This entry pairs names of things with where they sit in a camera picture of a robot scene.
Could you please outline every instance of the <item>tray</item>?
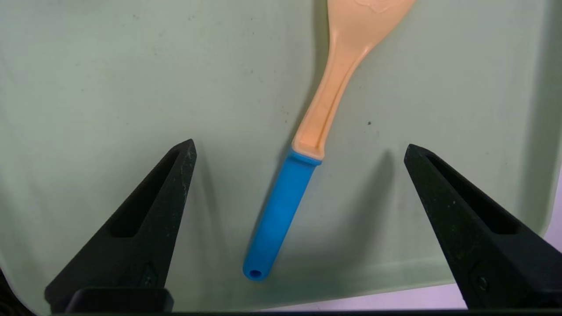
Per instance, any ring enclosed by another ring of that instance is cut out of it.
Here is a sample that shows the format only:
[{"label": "tray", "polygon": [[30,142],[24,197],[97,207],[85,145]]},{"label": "tray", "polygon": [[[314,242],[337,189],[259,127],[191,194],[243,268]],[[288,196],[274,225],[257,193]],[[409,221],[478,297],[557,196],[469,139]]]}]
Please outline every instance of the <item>tray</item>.
[{"label": "tray", "polygon": [[325,1],[0,3],[0,266],[43,290],[158,159],[198,160],[166,287],[250,310],[452,282],[402,163],[431,149],[537,232],[560,166],[562,2],[420,0],[351,79],[277,264],[242,262],[327,58]]}]

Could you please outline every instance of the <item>screw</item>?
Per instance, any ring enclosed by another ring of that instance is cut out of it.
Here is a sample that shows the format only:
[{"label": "screw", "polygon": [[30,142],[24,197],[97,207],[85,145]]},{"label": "screw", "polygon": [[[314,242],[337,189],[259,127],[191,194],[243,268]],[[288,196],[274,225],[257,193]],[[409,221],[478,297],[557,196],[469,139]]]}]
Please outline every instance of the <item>screw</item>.
[{"label": "screw", "polygon": [[478,278],[478,286],[480,287],[480,289],[482,291],[488,291],[488,289],[490,287],[490,285],[488,284],[488,281],[484,277]]}]

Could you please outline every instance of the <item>spatula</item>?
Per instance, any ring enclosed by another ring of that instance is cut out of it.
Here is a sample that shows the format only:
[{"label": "spatula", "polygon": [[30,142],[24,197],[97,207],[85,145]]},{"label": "spatula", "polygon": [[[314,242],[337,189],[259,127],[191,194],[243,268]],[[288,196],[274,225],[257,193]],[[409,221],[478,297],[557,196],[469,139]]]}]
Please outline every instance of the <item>spatula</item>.
[{"label": "spatula", "polygon": [[244,262],[251,280],[266,278],[324,147],[351,75],[406,15],[415,0],[328,0],[330,47],[320,86],[292,142]]}]

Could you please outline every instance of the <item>orange spatula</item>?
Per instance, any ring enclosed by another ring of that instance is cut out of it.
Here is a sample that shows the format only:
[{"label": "orange spatula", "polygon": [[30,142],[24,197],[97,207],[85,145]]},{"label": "orange spatula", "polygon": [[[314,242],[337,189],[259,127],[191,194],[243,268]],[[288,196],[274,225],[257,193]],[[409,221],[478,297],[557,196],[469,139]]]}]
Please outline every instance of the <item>orange spatula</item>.
[{"label": "orange spatula", "polygon": [[249,279],[259,281],[269,274],[312,172],[324,159],[328,132],[351,75],[414,1],[328,0],[328,63],[246,256],[243,271]]}]

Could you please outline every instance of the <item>blue handle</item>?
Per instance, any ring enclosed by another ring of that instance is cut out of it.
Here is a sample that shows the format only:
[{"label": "blue handle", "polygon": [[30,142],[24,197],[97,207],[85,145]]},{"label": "blue handle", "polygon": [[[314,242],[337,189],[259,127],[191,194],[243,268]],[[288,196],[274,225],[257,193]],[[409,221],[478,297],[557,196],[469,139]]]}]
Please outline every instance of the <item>blue handle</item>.
[{"label": "blue handle", "polygon": [[268,276],[310,177],[321,163],[293,150],[289,152],[244,261],[248,279],[261,281]]}]

